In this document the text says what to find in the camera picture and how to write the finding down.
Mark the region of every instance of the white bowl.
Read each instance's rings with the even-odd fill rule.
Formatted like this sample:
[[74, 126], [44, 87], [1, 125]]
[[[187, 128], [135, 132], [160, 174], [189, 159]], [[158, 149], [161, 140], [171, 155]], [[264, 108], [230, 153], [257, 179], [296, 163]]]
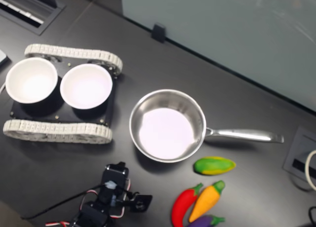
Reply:
[[28, 58], [15, 64], [6, 75], [9, 96], [23, 104], [47, 98], [56, 87], [58, 74], [54, 65], [43, 58]]
[[111, 75], [106, 69], [95, 64], [81, 64], [66, 73], [60, 93], [71, 107], [87, 110], [106, 101], [112, 86]]

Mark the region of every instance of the red pepper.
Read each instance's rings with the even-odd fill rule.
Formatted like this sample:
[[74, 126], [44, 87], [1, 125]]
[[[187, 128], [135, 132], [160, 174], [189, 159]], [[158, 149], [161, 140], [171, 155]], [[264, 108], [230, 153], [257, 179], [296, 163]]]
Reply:
[[197, 200], [198, 192], [203, 184], [183, 191], [174, 202], [171, 220], [174, 227], [183, 227], [183, 218], [189, 207]]

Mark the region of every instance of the toy eggplant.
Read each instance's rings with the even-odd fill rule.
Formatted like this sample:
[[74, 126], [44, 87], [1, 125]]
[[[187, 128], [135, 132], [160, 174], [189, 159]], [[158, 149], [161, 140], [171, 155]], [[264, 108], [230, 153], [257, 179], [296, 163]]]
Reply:
[[218, 156], [207, 156], [194, 163], [194, 170], [205, 175], [223, 174], [235, 167], [235, 162]]
[[214, 227], [224, 221], [225, 218], [208, 215], [198, 218], [197, 220], [189, 224], [188, 227]]

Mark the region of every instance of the table surface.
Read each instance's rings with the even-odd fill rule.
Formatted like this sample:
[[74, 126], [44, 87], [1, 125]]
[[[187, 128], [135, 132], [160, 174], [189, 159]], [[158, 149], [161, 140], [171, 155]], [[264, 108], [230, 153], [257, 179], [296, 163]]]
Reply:
[[[0, 17], [0, 47], [12, 60], [1, 67], [0, 84], [12, 65], [24, 58], [24, 49], [31, 43], [110, 51], [124, 62], [111, 126], [114, 140], [109, 145], [50, 144], [0, 134], [2, 201], [20, 215], [31, 215], [98, 184], [106, 164], [124, 161], [130, 170], [132, 190], [154, 198], [146, 213], [127, 212], [117, 226], [171, 226], [170, 210], [181, 191], [220, 179], [226, 182], [226, 188], [210, 211], [226, 217], [220, 226], [309, 226], [307, 210], [315, 205], [316, 194], [298, 189], [293, 182], [304, 187], [307, 184], [292, 179], [282, 166], [297, 128], [316, 132], [316, 117], [172, 44], [154, 41], [148, 32], [91, 0], [62, 1], [67, 7], [41, 36]], [[269, 130], [283, 134], [285, 143], [204, 143], [185, 161], [151, 161], [133, 145], [128, 119], [142, 96], [163, 88], [195, 98], [211, 128]], [[1, 94], [0, 124], [9, 119], [12, 103], [6, 92]], [[210, 155], [229, 158], [237, 167], [221, 176], [195, 174], [192, 164]], [[71, 201], [32, 223], [43, 226], [49, 221], [70, 220], [79, 202]]]

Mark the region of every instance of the toy carrot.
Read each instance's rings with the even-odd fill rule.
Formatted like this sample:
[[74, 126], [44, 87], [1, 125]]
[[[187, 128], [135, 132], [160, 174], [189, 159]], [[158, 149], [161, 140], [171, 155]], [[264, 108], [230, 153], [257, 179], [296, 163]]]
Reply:
[[224, 221], [225, 218], [216, 217], [213, 215], [202, 216], [189, 224], [188, 227], [214, 227]]
[[209, 209], [211, 209], [221, 197], [222, 190], [225, 187], [224, 181], [218, 181], [203, 190], [198, 197], [197, 202], [190, 215], [189, 222], [195, 221]]
[[197, 200], [198, 192], [203, 184], [183, 191], [173, 204], [171, 220], [174, 227], [183, 227], [183, 217], [188, 208]]

